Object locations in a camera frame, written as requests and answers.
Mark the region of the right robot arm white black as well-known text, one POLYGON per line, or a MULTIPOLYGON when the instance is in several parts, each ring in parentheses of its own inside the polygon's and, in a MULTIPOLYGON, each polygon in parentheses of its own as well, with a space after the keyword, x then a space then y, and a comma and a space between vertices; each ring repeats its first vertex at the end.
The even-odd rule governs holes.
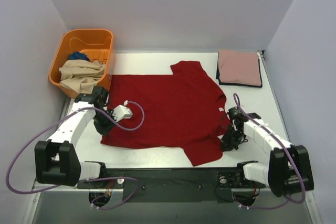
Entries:
POLYGON ((245 114, 236 106, 226 116, 230 123, 221 139, 222 151, 237 150, 251 141, 269 157, 267 165, 258 161, 237 164, 234 180, 238 186, 257 182, 277 197, 314 189, 309 153, 304 146, 295 146, 275 134, 257 113, 245 114))

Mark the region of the beige t shirt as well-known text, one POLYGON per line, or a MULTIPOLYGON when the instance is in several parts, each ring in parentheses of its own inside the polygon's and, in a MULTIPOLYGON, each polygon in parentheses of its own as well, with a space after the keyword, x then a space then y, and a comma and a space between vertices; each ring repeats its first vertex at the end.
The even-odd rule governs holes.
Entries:
POLYGON ((103 77, 106 65, 99 61, 67 60, 59 68, 60 84, 77 93, 90 94, 103 77))

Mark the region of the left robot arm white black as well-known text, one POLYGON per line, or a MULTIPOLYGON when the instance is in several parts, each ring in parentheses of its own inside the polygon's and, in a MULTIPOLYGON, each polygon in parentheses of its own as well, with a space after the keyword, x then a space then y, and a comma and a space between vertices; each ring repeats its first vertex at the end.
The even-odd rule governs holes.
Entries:
POLYGON ((71 113, 47 141, 35 145, 36 178, 40 184, 74 186, 79 181, 89 180, 95 188, 103 188, 108 175, 102 171, 104 163, 81 162, 75 147, 90 121, 101 135, 108 135, 114 124, 106 117, 111 110, 103 107, 109 91, 95 87, 91 94, 79 94, 71 113))

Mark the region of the red t shirt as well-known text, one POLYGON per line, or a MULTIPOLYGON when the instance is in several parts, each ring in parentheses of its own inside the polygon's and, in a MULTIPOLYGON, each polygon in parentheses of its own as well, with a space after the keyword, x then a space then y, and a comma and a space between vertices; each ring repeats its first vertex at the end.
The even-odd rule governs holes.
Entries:
POLYGON ((101 140, 103 145, 141 149, 180 147, 193 166, 222 157, 226 96, 198 61, 180 61, 168 75, 116 75, 110 105, 127 102, 133 115, 101 140))

